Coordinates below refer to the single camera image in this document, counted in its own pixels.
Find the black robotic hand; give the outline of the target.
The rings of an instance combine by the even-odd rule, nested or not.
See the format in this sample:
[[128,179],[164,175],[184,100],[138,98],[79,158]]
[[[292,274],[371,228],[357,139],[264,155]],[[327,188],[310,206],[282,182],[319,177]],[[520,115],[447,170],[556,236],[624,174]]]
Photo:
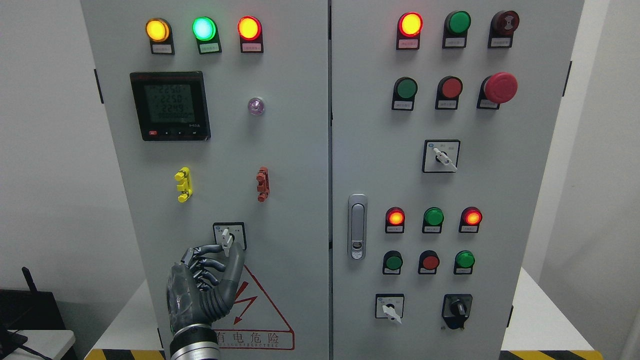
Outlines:
[[166,298],[174,335],[192,325],[210,326],[230,313],[246,252],[242,244],[233,243],[226,264],[206,257],[222,251],[221,244],[188,248],[182,260],[171,267]]

